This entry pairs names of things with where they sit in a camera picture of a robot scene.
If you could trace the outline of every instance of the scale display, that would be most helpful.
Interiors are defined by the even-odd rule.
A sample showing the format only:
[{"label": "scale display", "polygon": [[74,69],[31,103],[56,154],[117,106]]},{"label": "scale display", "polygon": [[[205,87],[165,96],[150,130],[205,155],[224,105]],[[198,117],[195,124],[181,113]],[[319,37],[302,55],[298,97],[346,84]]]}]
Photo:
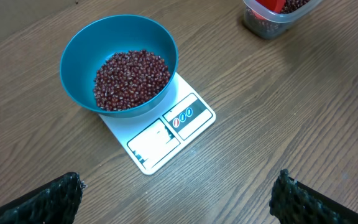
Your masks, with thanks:
[{"label": "scale display", "polygon": [[138,168],[153,174],[214,123],[216,115],[179,74],[164,99],[133,118],[100,115]]}]

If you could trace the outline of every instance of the blue bowl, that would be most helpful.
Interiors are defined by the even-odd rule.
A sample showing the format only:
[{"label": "blue bowl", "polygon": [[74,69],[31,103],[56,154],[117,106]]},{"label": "blue bowl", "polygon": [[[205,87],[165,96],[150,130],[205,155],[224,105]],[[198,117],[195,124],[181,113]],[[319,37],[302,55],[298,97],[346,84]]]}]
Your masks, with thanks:
[{"label": "blue bowl", "polygon": [[[161,55],[172,74],[165,88],[148,102],[123,111],[105,111],[96,106],[96,71],[116,52],[146,49]],[[178,66],[178,49],[171,34],[149,18],[117,15],[100,19],[80,30],[67,44],[60,61],[60,79],[67,94],[82,107],[99,114],[129,118],[146,113],[167,94]]]}]

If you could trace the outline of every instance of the kitchen scale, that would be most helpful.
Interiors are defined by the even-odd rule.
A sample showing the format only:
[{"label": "kitchen scale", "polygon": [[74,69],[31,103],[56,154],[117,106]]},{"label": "kitchen scale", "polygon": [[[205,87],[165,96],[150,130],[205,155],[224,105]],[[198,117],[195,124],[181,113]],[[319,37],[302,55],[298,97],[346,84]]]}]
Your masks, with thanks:
[{"label": "kitchen scale", "polygon": [[182,79],[173,76],[164,99],[133,118],[100,115],[138,168],[153,174],[215,122],[215,112]]}]

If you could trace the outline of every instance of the wooden table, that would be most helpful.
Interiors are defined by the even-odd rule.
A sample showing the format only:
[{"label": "wooden table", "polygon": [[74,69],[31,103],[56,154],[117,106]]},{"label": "wooden table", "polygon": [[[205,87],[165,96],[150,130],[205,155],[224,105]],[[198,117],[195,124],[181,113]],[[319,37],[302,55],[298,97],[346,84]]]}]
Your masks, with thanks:
[{"label": "wooden table", "polygon": [[[358,1],[320,4],[262,40],[241,0],[1,0],[0,205],[68,171],[89,185],[76,223],[278,223],[279,170],[358,212]],[[113,14],[174,36],[178,73],[215,124],[153,176],[59,79],[71,37]]]}]

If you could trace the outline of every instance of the red bean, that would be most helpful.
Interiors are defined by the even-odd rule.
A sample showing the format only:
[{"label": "red bean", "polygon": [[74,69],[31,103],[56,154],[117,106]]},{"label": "red bean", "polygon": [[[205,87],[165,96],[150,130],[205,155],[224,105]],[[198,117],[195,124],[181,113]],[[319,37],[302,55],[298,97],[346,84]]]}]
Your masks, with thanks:
[{"label": "red bean", "polygon": [[96,72],[96,105],[106,111],[139,106],[156,96],[170,77],[165,60],[152,52],[115,53]]}]

